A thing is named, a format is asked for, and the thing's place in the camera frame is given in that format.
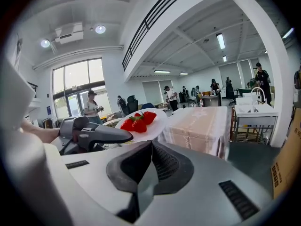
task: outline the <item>white shirt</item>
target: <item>white shirt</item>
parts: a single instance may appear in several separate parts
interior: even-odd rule
[[[170,99],[170,97],[172,96],[172,94],[174,93],[174,90],[173,89],[169,89],[169,91],[166,91],[167,94],[166,94],[166,97],[169,99],[169,101],[173,101],[173,100],[177,100],[176,97],[173,97],[172,99]]]
[[[86,101],[85,102],[85,109],[87,110],[87,111],[95,111],[95,114],[90,114],[90,115],[87,115],[88,117],[96,117],[96,116],[98,116],[98,112],[97,112],[97,108],[98,108],[98,105],[96,104],[94,104],[93,102],[91,103],[91,102],[89,102],[89,101]]]

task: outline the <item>large window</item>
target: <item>large window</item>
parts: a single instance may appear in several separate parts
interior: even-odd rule
[[[58,118],[84,115],[84,103],[90,89],[97,94],[95,101],[103,106],[99,116],[111,113],[104,77],[102,60],[93,59],[65,65],[53,70],[53,100]]]

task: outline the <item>air conditioner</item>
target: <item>air conditioner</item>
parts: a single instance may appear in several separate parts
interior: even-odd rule
[[[57,28],[55,32],[57,35],[55,41],[61,44],[69,43],[76,40],[82,40],[84,38],[82,23],[76,23],[61,28]]]

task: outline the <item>black cap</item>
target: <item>black cap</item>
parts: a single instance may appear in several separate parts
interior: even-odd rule
[[[88,96],[90,96],[90,95],[97,95],[93,90],[89,90],[89,92],[88,92]]]

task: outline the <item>ceiling light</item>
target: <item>ceiling light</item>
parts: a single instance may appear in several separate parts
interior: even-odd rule
[[[167,71],[167,70],[155,70],[155,73],[170,73],[170,71]]]
[[[218,40],[218,42],[219,42],[219,44],[220,44],[221,49],[224,49],[224,48],[225,48],[225,42],[224,42],[224,37],[223,37],[223,35],[222,35],[221,33],[218,33],[218,34],[216,35],[216,37],[217,37],[217,40]]]
[[[105,32],[105,26],[103,26],[103,25],[98,25],[98,26],[95,28],[95,32],[96,32],[96,33],[99,33],[99,34],[104,33],[104,32]]]
[[[41,41],[41,46],[42,46],[43,48],[48,48],[48,47],[50,46],[49,40],[42,40],[42,41]]]
[[[293,32],[293,28],[291,28],[282,38],[286,39]]]

